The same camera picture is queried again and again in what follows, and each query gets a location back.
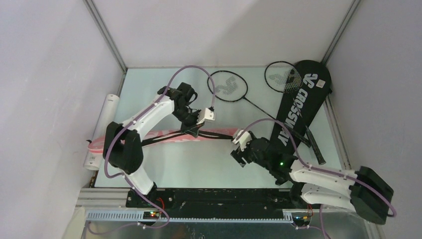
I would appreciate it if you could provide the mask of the pink SPORT racket bag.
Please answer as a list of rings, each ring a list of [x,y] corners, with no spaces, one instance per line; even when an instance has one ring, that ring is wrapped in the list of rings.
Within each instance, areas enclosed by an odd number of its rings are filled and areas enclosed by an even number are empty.
[[[150,146],[158,143],[203,141],[212,139],[233,140],[237,128],[211,128],[199,131],[198,137],[181,133],[180,130],[150,131],[141,143],[141,146]]]

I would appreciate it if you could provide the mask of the white shuttlecock tube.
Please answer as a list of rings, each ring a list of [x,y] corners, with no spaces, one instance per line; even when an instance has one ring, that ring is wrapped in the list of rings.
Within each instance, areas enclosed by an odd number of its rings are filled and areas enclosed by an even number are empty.
[[[105,142],[106,127],[114,120],[119,96],[108,94],[94,131],[93,139],[88,144],[88,154],[84,162],[84,168],[98,171],[103,161],[103,149]]]

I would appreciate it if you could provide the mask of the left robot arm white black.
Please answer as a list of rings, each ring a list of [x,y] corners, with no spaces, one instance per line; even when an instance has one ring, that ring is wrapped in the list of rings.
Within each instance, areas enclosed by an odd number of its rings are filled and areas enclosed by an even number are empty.
[[[147,175],[143,163],[142,142],[145,136],[163,118],[173,115],[181,122],[181,132],[198,137],[203,126],[200,111],[192,110],[190,104],[198,94],[187,83],[178,88],[161,88],[152,104],[138,115],[122,123],[111,122],[106,128],[103,158],[105,166],[111,165],[120,170],[120,175],[128,180],[131,188],[137,190],[138,201],[145,207],[157,202],[153,191],[155,183]]]

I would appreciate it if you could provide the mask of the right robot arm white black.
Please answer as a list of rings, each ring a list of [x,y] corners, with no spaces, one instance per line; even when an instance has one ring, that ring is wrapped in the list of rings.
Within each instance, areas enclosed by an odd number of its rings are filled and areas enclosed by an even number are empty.
[[[295,208],[326,205],[348,209],[362,219],[384,225],[392,217],[389,207],[394,190],[373,169],[342,170],[303,164],[297,156],[285,154],[268,139],[257,138],[251,131],[239,130],[231,156],[244,167],[255,163],[266,169],[276,185],[292,182],[289,200]]]

